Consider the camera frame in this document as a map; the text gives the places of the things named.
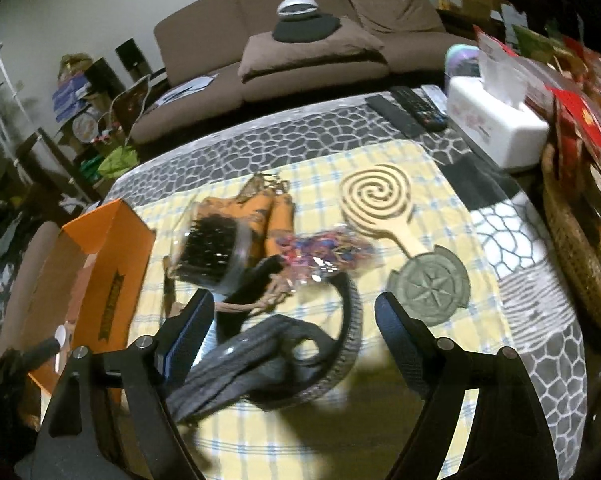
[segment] sofa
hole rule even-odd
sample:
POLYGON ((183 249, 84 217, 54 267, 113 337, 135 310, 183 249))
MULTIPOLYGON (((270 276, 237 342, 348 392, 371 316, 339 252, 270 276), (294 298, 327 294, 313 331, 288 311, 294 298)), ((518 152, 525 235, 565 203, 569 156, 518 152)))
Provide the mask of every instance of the sofa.
MULTIPOLYGON (((231 114, 241 117, 237 112, 244 117, 250 110, 276 111, 279 105, 273 104, 284 97, 303 95, 311 100, 315 96, 319 100, 319 91, 324 89, 381 83, 392 75, 442 74, 450 46, 468 43, 446 33, 429 0, 420 0, 418 5, 429 7, 424 11, 432 12, 437 21, 420 32, 373 32, 383 43, 380 59, 321 62, 243 81, 238 67, 245 45, 250 36, 273 30, 278 22, 276 8, 282 1, 199 0, 158 23, 154 35, 172 87, 200 75, 215 73, 216 77, 203 91, 149 108, 131 130, 135 144, 142 149, 167 138, 185 142, 208 133, 203 126, 214 119, 231 114)), ((323 12, 361 23, 350 0, 315 1, 323 12)))

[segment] metal bolt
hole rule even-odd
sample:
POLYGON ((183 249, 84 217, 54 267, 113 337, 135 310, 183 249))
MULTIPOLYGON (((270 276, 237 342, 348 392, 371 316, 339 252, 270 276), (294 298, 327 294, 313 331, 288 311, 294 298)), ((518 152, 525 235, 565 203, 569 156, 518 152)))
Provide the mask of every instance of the metal bolt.
POLYGON ((142 335, 135 340, 134 344, 140 348, 147 348, 154 342, 154 338, 151 335, 142 335))
POLYGON ((455 345, 454 342, 449 339, 448 337, 441 337, 440 339, 438 339, 436 341, 436 344, 438 345, 438 348, 440 348, 441 350, 452 350, 455 345))
POLYGON ((74 350, 72 355, 76 359, 82 359, 83 357, 85 357, 88 354, 88 352, 89 352, 89 349, 86 346, 79 346, 78 348, 76 348, 74 350))
POLYGON ((503 346, 503 355, 507 359, 517 359, 518 358, 518 352, 516 350, 514 350, 513 348, 511 348, 510 346, 503 346))

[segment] spiral wooden paddle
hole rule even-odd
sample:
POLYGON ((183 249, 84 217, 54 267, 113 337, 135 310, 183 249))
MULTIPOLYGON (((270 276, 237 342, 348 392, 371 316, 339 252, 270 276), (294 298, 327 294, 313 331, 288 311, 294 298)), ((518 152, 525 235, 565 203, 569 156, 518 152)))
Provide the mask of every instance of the spiral wooden paddle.
POLYGON ((412 258, 429 252, 409 229, 411 179, 402 168, 377 164, 354 171, 343 178, 340 191, 343 215, 358 231, 394 238, 412 258))

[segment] black speaker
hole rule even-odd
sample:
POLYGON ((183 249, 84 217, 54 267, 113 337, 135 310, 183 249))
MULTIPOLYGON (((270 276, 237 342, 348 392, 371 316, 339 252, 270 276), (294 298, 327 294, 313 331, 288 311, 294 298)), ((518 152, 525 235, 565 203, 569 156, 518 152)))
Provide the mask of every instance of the black speaker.
POLYGON ((134 81, 137 81, 144 75, 151 75, 149 64, 147 63, 145 56, 143 56, 142 52, 138 49, 133 38, 125 41, 125 43, 120 46, 117 46, 116 54, 120 58, 125 70, 130 73, 134 81))
POLYGON ((91 83, 93 92, 104 92, 111 99, 125 91, 125 86, 104 58, 97 59, 85 70, 85 77, 91 83))

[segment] wicker basket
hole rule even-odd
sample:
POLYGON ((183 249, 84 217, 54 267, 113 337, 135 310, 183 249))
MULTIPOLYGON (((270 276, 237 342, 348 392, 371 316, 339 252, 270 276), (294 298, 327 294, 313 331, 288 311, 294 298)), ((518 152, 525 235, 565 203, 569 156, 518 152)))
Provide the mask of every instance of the wicker basket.
POLYGON ((555 179, 554 155, 555 147, 548 144, 543 153, 542 172, 549 231, 561 267, 587 311, 601 327, 601 267, 555 179))

